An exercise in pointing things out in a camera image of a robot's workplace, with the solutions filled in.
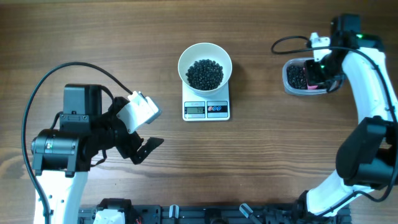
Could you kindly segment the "pink scoop blue handle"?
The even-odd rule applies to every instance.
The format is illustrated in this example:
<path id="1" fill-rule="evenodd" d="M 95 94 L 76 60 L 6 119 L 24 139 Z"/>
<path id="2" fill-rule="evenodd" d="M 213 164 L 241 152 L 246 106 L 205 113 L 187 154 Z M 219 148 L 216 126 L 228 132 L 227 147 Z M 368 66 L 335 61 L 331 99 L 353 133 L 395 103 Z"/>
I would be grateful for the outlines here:
<path id="1" fill-rule="evenodd" d="M 305 77 L 305 82 L 308 90 L 316 90 L 318 85 L 314 82 L 313 71 L 307 67 L 303 68 L 303 75 Z"/>

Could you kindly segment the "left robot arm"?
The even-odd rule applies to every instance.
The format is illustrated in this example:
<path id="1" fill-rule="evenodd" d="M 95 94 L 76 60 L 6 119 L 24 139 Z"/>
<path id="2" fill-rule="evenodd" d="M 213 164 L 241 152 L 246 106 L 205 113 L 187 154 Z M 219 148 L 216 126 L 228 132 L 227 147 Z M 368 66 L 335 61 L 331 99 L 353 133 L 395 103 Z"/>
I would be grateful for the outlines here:
<path id="1" fill-rule="evenodd" d="M 110 91 L 102 85 L 67 84 L 63 110 L 55 117 L 60 127 L 44 129 L 32 141 L 32 168 L 44 193 L 36 196 L 34 223 L 77 222 L 91 160 L 98 153 L 116 148 L 137 165 L 163 143 L 136 132 L 161 114 L 150 97 L 137 91 L 112 97 L 104 113 L 103 93 Z"/>

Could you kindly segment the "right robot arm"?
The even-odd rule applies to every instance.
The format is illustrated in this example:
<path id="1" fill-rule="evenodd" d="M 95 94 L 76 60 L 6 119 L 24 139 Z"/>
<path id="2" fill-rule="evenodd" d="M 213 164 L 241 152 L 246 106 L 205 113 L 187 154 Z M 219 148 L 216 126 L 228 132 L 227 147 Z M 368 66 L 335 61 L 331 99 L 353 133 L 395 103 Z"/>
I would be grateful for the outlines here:
<path id="1" fill-rule="evenodd" d="M 348 80 L 358 126 L 336 154 L 335 170 L 318 187 L 304 192 L 293 214 L 302 220 L 324 220 L 360 196 L 383 202 L 397 185 L 397 97 L 386 70 L 382 40 L 361 32 L 358 15 L 331 21 L 331 35 L 312 33 L 304 62 L 310 86 L 328 93 Z"/>

